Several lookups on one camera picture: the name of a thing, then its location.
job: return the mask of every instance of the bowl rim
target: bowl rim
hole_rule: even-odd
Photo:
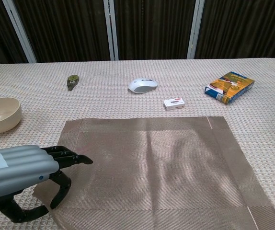
[[[12,116],[13,114],[15,114],[15,113],[19,110],[19,108],[21,107],[21,103],[19,102],[19,100],[17,100],[17,99],[14,98],[14,97],[0,97],[0,100],[1,100],[1,99],[6,99],[6,98],[10,98],[10,99],[16,100],[16,101],[18,102],[18,107],[16,108],[16,110],[15,110],[12,114],[10,114],[10,115],[8,115],[7,117],[5,117],[4,119],[0,120],[0,122],[1,122],[1,121],[4,121],[4,120],[6,120],[6,119],[8,119],[10,116]]]

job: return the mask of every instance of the placemat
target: placemat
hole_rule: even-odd
[[[67,121],[58,145],[92,165],[64,169],[66,230],[272,230],[275,209],[223,117]],[[39,184],[49,206],[58,186]]]

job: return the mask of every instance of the robotic arm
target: robotic arm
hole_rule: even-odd
[[[71,180],[60,169],[74,164],[92,164],[84,155],[77,155],[63,146],[39,148],[19,146],[0,150],[0,212],[12,222],[23,223],[35,220],[48,213],[42,205],[30,210],[22,209],[14,196],[25,188],[48,179],[57,183],[60,189],[50,203],[54,209],[68,193]]]

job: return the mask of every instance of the beige bowl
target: beige bowl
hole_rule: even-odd
[[[22,107],[15,98],[0,98],[0,133],[14,128],[22,118]]]

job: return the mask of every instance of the tablecloth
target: tablecloth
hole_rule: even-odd
[[[204,94],[212,80],[234,71],[256,80],[251,90],[225,105]],[[68,91],[69,75],[80,77]],[[127,91],[135,78],[159,85],[154,91]],[[0,149],[56,145],[67,120],[224,116],[261,186],[275,206],[275,58],[209,60],[136,60],[37,64],[0,64],[0,97],[22,105],[19,125],[0,134]],[[183,109],[166,111],[163,100],[183,97]],[[40,202],[28,188],[15,197],[23,208]],[[13,224],[0,213],[0,229],[57,229],[49,215]]]

